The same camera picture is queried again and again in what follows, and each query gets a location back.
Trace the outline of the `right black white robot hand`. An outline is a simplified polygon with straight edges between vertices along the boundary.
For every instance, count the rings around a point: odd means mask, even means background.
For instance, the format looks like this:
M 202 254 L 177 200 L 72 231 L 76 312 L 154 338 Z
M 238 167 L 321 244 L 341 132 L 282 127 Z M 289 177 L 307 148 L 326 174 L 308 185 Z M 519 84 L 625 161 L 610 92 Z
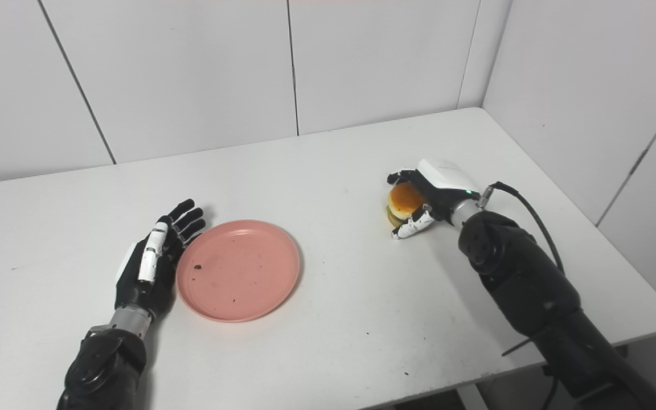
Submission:
M 388 174 L 386 213 L 393 225 L 391 236 L 405 239 L 435 222 L 461 228 L 481 212 L 481 193 L 467 175 L 448 161 L 423 159 L 415 169 Z

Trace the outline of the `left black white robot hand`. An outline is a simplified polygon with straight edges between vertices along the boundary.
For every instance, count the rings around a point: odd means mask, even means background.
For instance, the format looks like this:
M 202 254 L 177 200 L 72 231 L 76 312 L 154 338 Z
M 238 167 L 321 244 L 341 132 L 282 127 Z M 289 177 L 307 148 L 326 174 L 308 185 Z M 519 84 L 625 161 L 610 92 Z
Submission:
M 114 308 L 136 307 L 146 311 L 151 320 L 169 312 L 180 259 L 206 226 L 204 211 L 192 198 L 162 215 L 125 257 Z

